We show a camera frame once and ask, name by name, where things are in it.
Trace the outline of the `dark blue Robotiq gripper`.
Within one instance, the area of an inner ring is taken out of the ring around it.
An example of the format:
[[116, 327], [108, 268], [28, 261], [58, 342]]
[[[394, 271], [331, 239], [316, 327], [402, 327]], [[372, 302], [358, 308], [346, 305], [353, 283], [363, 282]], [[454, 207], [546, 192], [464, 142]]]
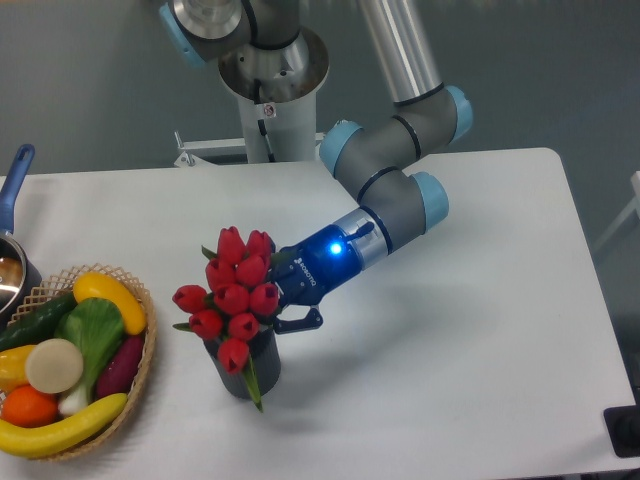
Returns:
[[355, 234], [349, 235], [331, 224], [275, 254], [269, 280], [278, 288], [279, 306], [313, 306], [300, 319], [276, 317], [276, 334], [311, 331], [323, 325], [323, 317], [314, 305], [363, 270], [355, 239]]

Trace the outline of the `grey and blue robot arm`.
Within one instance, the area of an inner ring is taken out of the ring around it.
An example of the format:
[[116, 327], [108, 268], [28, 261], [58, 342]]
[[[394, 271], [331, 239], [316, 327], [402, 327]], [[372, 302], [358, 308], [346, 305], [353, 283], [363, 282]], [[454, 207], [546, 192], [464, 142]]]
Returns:
[[255, 289], [257, 325], [279, 334], [322, 325], [322, 298], [376, 262], [425, 234], [449, 211], [433, 176], [405, 169], [472, 125], [465, 94], [444, 84], [412, 1], [362, 1], [382, 74], [395, 107], [382, 127], [341, 121], [316, 134], [315, 96], [328, 74], [322, 40], [299, 20], [295, 1], [168, 1], [159, 10], [179, 54], [193, 65], [216, 62], [235, 96], [238, 141], [181, 144], [184, 159], [235, 148], [251, 163], [319, 158], [356, 201], [354, 211], [298, 244], [275, 251], [261, 234], [249, 242], [266, 268]]

